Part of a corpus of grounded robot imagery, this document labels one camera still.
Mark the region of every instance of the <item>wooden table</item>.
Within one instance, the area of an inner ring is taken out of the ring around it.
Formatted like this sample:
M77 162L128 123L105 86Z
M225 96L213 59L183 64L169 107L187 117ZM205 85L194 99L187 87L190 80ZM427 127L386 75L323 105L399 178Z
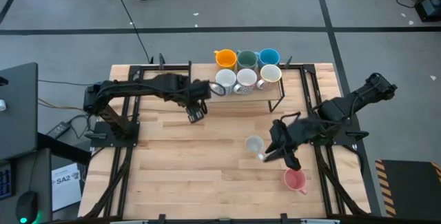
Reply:
M315 66L323 100L340 96L333 65ZM127 80L129 67L112 66L110 78ZM280 218L280 213L287 213L289 218L325 217L312 146L301 145L296 152L307 175L306 196L281 183L287 169L283 160L262 163L245 149L245 138L253 134L261 136L268 146L271 122L283 114L301 111L307 115L300 73L283 72L286 97L271 114L266 101L208 103L208 115L189 124L185 110L177 104L155 96L142 97L139 145L133 153L124 219L157 219L159 214L166 214L167 219ZM145 78L157 73L146 72ZM123 99L111 102L117 112L121 112L122 104ZM369 212L356 155L341 147L333 149L340 182ZM79 216L89 212L105 190L113 154L114 148L106 148L90 163ZM328 185L337 213L334 190ZM116 214L119 189L114 196L112 213Z

